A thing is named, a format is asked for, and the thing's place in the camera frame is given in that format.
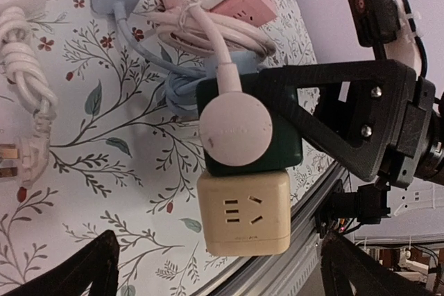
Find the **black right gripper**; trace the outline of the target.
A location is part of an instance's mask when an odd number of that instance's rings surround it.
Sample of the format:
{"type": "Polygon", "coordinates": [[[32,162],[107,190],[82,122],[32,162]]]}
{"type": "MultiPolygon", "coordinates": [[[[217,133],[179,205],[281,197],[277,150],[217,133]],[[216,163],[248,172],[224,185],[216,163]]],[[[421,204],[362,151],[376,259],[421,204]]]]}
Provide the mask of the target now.
{"type": "Polygon", "coordinates": [[[259,72],[255,97],[362,180],[443,184],[443,98],[396,60],[287,65],[259,72]]]}

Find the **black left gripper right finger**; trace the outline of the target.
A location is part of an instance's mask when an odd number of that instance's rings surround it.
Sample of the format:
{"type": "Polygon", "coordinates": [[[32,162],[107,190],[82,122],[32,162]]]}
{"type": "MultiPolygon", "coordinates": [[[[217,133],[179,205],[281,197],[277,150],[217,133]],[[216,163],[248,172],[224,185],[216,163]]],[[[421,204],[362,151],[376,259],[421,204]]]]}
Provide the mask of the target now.
{"type": "Polygon", "coordinates": [[[323,239],[321,275],[326,295],[436,294],[383,267],[338,232],[323,239]]]}

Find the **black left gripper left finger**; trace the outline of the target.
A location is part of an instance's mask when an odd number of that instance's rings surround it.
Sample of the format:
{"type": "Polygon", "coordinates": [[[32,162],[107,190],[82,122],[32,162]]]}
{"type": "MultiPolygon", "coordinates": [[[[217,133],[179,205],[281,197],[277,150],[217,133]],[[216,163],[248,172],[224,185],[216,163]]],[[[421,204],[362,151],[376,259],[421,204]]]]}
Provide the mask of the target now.
{"type": "Polygon", "coordinates": [[[116,295],[119,243],[106,230],[52,270],[7,292],[7,295],[116,295]]]}

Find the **dark green cube socket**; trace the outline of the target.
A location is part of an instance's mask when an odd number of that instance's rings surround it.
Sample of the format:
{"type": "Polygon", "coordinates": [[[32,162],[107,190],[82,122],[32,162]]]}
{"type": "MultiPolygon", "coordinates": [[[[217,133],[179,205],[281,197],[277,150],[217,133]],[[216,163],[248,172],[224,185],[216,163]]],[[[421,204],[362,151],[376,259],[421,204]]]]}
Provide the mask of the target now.
{"type": "MultiPolygon", "coordinates": [[[[241,75],[243,91],[251,94],[254,91],[259,73],[241,75]]],[[[196,87],[196,102],[198,115],[204,107],[218,94],[216,78],[200,81],[196,87]]],[[[298,93],[296,88],[287,87],[284,96],[298,105],[298,93]]],[[[241,175],[247,173],[259,173],[277,171],[284,168],[299,165],[303,160],[302,139],[298,131],[283,117],[275,112],[270,112],[273,123],[273,136],[267,151],[255,162],[245,166],[228,166],[214,160],[208,153],[205,155],[207,171],[217,177],[241,175]]]]}

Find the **beige cube socket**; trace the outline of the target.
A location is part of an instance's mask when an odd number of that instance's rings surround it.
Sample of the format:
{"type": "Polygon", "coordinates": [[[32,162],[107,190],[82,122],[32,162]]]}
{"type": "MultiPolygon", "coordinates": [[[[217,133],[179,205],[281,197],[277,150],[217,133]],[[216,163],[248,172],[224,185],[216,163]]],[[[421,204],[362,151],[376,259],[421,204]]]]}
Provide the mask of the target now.
{"type": "Polygon", "coordinates": [[[213,256],[285,252],[291,238],[290,177],[286,170],[197,181],[207,251],[213,256]]]}

